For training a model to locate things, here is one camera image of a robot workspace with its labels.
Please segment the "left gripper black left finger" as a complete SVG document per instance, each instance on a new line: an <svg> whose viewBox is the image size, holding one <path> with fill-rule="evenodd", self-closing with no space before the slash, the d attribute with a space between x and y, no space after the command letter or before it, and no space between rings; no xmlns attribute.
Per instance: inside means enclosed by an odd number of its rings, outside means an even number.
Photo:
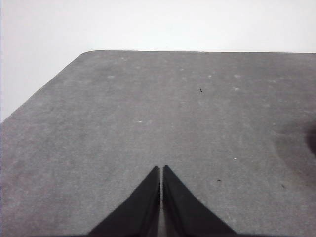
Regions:
<svg viewBox="0 0 316 237"><path fill-rule="evenodd" d="M90 235L148 235L160 212L160 169L155 166L131 195Z"/></svg>

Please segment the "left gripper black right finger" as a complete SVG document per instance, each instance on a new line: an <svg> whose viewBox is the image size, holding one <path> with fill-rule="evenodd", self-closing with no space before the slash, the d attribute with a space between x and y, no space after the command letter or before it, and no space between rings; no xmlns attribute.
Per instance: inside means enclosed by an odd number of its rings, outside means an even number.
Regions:
<svg viewBox="0 0 316 237"><path fill-rule="evenodd" d="M205 207L169 166L163 167L163 205L179 235L235 235L236 232Z"/></svg>

